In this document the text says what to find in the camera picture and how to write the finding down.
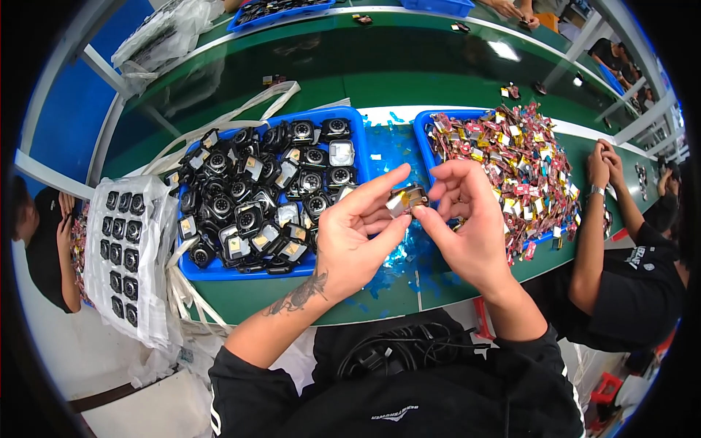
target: blue plastic tray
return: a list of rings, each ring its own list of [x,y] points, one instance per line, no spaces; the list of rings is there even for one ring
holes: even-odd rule
[[[431,181],[431,186],[435,183],[436,178],[431,175],[430,171],[437,165],[441,163],[441,158],[433,153],[431,146],[426,138],[426,124],[433,124],[433,119],[431,114],[445,113],[446,116],[465,119],[477,119],[485,114],[484,110],[481,109],[449,109],[446,111],[422,111],[416,115],[414,119],[414,134],[416,134],[416,140],[418,141],[418,147],[421,150],[421,155],[423,156],[423,162],[426,164],[426,170],[428,170],[428,179]],[[543,233],[540,239],[529,239],[524,242],[524,249],[528,247],[529,242],[535,242],[536,245],[541,244],[547,240],[552,239],[552,231],[547,231]]]
[[[255,4],[257,1],[251,1],[247,4]],[[323,11],[325,9],[328,9],[331,7],[332,4],[336,3],[336,0],[329,0],[326,3],[318,4],[318,5],[311,5],[311,6],[302,6],[301,8],[294,8],[294,9],[289,9],[288,11],[282,11],[282,12],[277,12],[274,14],[266,15],[264,17],[256,18],[255,20],[251,20],[249,22],[245,22],[242,25],[236,26],[236,21],[238,18],[243,14],[243,8],[240,8],[236,15],[234,15],[233,20],[229,22],[229,25],[226,26],[226,30],[229,32],[239,32],[242,30],[246,29],[251,29],[253,27],[257,27],[260,25],[264,25],[268,22],[279,20],[280,18],[284,17],[292,17],[293,15],[299,15],[299,14],[304,14],[304,13],[310,13],[310,12],[315,12],[315,11]]]
[[[467,17],[475,4],[470,0],[399,0],[406,9]]]
[[[351,107],[332,107],[324,109],[313,109],[311,111],[305,111],[301,113],[288,114],[286,116],[273,117],[268,119],[271,126],[279,124],[281,121],[286,120],[292,122],[293,120],[311,120],[316,125],[321,125],[321,122],[327,118],[337,118],[343,117],[350,120],[350,139],[353,140],[353,147],[355,148],[355,162],[354,166],[358,169],[358,183],[362,184],[370,180],[370,165],[369,159],[370,155],[367,148],[367,141],[365,139],[365,128],[362,124],[362,116],[360,113]],[[268,127],[266,125],[260,126],[257,129],[261,136],[266,131]],[[227,130],[219,132],[219,138],[230,139],[233,135],[239,131],[237,130]],[[191,151],[198,147],[200,142],[193,143],[188,151]],[[315,147],[329,150],[329,145],[326,143],[320,143]],[[179,197],[182,196],[183,192],[187,189],[187,185],[180,186]],[[282,202],[287,202],[285,194],[280,194],[280,200]],[[301,212],[301,202],[297,201],[297,206]],[[178,202],[178,219],[183,217],[180,212],[179,202]],[[182,240],[178,235],[177,243],[180,245]],[[312,251],[307,252],[304,255],[301,263],[294,267],[294,270],[289,274],[284,275],[269,275],[266,271],[259,271],[254,273],[239,273],[236,268],[225,268],[222,265],[222,261],[216,258],[212,264],[210,264],[205,269],[200,269],[190,261],[190,252],[186,252],[180,257],[178,266],[180,270],[185,275],[188,280],[203,281],[203,280],[260,280],[262,278],[285,278],[285,277],[301,277],[303,275],[311,275],[314,271],[314,265],[316,265],[316,255]]]
[[[604,80],[613,88],[619,95],[623,96],[625,94],[625,91],[623,90],[623,85],[618,82],[618,79],[615,78],[613,73],[611,73],[606,67],[603,65],[599,64],[599,69],[601,70],[601,74],[604,76]]]

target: wristwatch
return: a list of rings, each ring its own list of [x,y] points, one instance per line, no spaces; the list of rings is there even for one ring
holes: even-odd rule
[[[593,195],[594,193],[598,193],[599,195],[603,196],[604,198],[606,197],[606,190],[602,189],[601,187],[595,186],[592,184],[592,189],[589,192],[588,196]]]

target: black t-shirt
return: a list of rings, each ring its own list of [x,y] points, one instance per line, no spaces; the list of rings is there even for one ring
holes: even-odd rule
[[[552,328],[454,364],[304,388],[222,347],[210,369],[213,437],[580,437]]]
[[[623,59],[620,56],[613,56],[613,52],[611,52],[611,40],[606,38],[599,39],[592,48],[589,49],[588,53],[590,56],[598,56],[608,68],[622,71],[624,65]]]
[[[569,300],[573,263],[524,283],[561,336],[596,350],[633,352],[660,345],[681,316],[686,288],[674,266],[677,246],[648,223],[632,249],[604,252],[592,316]]]
[[[658,199],[643,217],[655,230],[664,233],[672,227],[678,213],[679,198],[672,191],[666,190],[665,195]]]
[[[39,214],[39,226],[26,249],[27,265],[29,275],[41,294],[64,312],[71,313],[61,292],[61,265],[58,261],[56,230],[63,217],[58,193],[58,190],[47,187],[34,198],[34,206]]]

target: tattoo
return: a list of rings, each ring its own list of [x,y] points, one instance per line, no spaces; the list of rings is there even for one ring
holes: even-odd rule
[[[328,272],[319,274],[317,271],[314,271],[307,281],[266,309],[263,312],[263,316],[275,315],[282,312],[283,309],[287,309],[287,312],[304,310],[304,304],[316,294],[321,295],[324,300],[328,301],[324,296],[324,286],[326,285]]]

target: green workbench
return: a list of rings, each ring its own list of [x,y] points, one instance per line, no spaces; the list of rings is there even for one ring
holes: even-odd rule
[[[488,8],[478,6],[470,17],[526,32],[515,23],[501,22]],[[175,129],[187,132],[259,93],[262,77],[269,74],[283,74],[301,86],[301,92],[279,114],[305,111],[345,97],[350,98],[355,108],[397,105],[494,108],[501,103],[499,88],[512,81],[521,87],[523,104],[536,100],[541,103],[541,113],[558,120],[614,134],[635,119],[621,108],[609,116],[611,129],[595,122],[598,114],[617,97],[587,75],[583,86],[573,85],[577,66],[565,63],[562,67],[562,59],[552,51],[513,34],[473,23],[469,35],[460,34],[450,30],[455,20],[418,14],[376,12],[372,18],[374,24],[368,27],[355,24],[347,14],[295,22],[231,39],[186,61],[151,84],[142,96],[127,102],[112,137],[102,176],[120,177],[143,166],[173,140],[173,134],[150,116],[151,110],[162,114]],[[215,41],[214,33],[225,32],[225,27],[226,24],[215,27],[200,43]],[[569,47],[564,38],[544,27],[531,36],[539,41],[548,40],[559,51]],[[508,45],[516,59],[497,56],[490,43]],[[588,57],[583,57],[580,63],[598,72]],[[564,74],[550,85],[546,96],[536,95],[530,85],[544,81],[558,64],[565,69]],[[238,119],[257,120],[267,106],[250,109]],[[426,173],[410,125],[372,126],[366,132],[371,151],[404,147],[410,150],[407,160],[418,163],[415,170]],[[388,133],[392,144],[378,140],[387,138]],[[558,140],[574,166],[573,182],[585,190],[585,158],[593,141],[570,135],[558,135]],[[648,201],[642,201],[634,164],[638,162],[651,170],[652,163],[626,150],[620,150],[619,154],[631,193],[644,211],[657,194],[651,184]],[[615,201],[608,199],[607,205],[614,215],[612,231],[616,232],[622,228],[620,214]],[[547,243],[539,245],[533,261],[517,262],[512,272],[519,281],[532,278],[571,260],[574,248],[569,242],[559,251],[550,250]],[[317,323],[343,324],[395,317],[477,296],[470,285],[456,281],[445,270],[445,266],[437,266],[429,278],[420,279],[425,285],[434,285],[418,287],[420,292],[416,291],[411,273],[402,275],[390,289],[379,293],[362,290]],[[194,282],[194,285],[224,321],[238,324],[303,281],[304,278],[288,278]]]

